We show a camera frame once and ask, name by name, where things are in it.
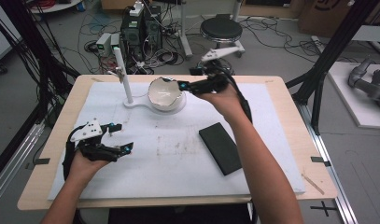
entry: black metal frame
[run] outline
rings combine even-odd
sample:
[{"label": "black metal frame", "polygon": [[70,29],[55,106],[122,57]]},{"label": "black metal frame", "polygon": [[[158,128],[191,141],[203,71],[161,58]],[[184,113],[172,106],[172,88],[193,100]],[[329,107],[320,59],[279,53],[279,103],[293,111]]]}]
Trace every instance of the black metal frame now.
[{"label": "black metal frame", "polygon": [[315,65],[307,73],[286,83],[288,89],[302,83],[298,91],[292,94],[293,100],[300,105],[307,105],[309,97],[315,92],[311,125],[317,135],[320,135],[318,120],[324,78],[378,3],[379,0],[356,0]]}]

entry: vertical white post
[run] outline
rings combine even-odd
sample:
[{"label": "vertical white post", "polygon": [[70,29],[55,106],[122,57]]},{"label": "vertical white post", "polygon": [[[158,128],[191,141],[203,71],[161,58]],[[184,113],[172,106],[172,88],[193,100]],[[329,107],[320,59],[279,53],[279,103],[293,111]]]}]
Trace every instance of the vertical white post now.
[{"label": "vertical white post", "polygon": [[128,98],[128,103],[131,104],[134,102],[134,98],[132,97],[131,87],[129,86],[128,74],[126,74],[125,63],[123,62],[120,48],[114,48],[114,54],[117,59],[118,67],[121,68],[121,74],[118,74],[121,77],[120,81],[123,83],[123,88],[125,89],[126,97]]}]

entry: stool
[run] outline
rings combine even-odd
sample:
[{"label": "stool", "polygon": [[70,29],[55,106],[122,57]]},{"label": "stool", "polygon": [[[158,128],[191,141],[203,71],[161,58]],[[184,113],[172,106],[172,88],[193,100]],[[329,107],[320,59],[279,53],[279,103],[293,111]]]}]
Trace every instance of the stool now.
[{"label": "stool", "polygon": [[221,43],[233,43],[242,35],[242,26],[229,18],[215,17],[205,20],[201,24],[201,35],[217,42],[216,49]]}]

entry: white bowl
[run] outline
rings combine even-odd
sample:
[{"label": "white bowl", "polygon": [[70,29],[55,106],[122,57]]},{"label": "white bowl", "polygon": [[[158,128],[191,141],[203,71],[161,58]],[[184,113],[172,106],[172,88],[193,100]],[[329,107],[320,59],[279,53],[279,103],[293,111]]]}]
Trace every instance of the white bowl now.
[{"label": "white bowl", "polygon": [[148,87],[148,99],[161,111],[171,111],[180,106],[184,93],[178,89],[177,81],[171,77],[159,77]]}]

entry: gray floor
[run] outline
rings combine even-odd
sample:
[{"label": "gray floor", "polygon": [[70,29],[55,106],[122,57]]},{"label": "gray floor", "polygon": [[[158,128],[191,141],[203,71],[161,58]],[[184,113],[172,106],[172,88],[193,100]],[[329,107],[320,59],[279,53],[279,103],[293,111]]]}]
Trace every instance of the gray floor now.
[{"label": "gray floor", "polygon": [[[50,13],[48,21],[58,43],[63,47],[64,57],[81,74],[97,74],[97,59],[85,52],[83,46],[86,42],[97,39],[97,35],[90,35],[90,31],[97,33],[100,28],[95,27],[95,23],[108,24],[105,32],[115,32],[119,29],[120,14],[105,13],[98,2],[92,2],[87,7],[87,11],[82,13],[75,11],[74,8]],[[194,24],[194,28],[189,30],[190,34],[198,33],[197,22],[201,20],[201,17],[187,19],[188,27]],[[296,21],[277,22],[277,30],[292,37],[291,45],[310,40],[310,35],[298,33]],[[302,75],[313,65],[312,62],[282,49],[286,38],[277,35],[275,31],[258,30],[255,34],[258,39],[249,31],[244,31],[241,43],[246,53],[242,58],[234,55],[226,57],[237,75],[280,76],[289,81]],[[260,41],[280,48],[266,47]],[[189,35],[189,42],[194,53],[190,60],[184,61],[179,66],[166,65],[157,68],[155,74],[187,74],[188,69],[197,64],[201,56],[215,46],[214,43],[196,35]],[[76,51],[81,52],[90,64],[82,60]],[[289,51],[313,62],[317,60],[317,56],[308,56],[300,48]],[[380,63],[380,56],[369,49],[366,43],[352,42],[339,60],[360,62],[367,55],[372,55],[373,59]],[[15,53],[9,53],[3,62],[8,68],[8,73],[0,75],[0,154],[36,104],[35,83],[25,72],[19,58]],[[380,130],[358,128],[327,78],[323,92],[320,131],[358,222],[380,223]],[[48,132],[49,129],[45,130],[25,163],[31,161]],[[25,169],[24,165],[0,198],[0,223],[35,223],[45,213],[45,211],[24,212],[18,210],[16,206],[31,174],[31,170]],[[333,201],[323,203],[327,207],[336,207]],[[301,202],[306,223],[342,223],[337,211],[325,212],[321,209],[312,209],[311,206],[321,207],[322,202]]]}]

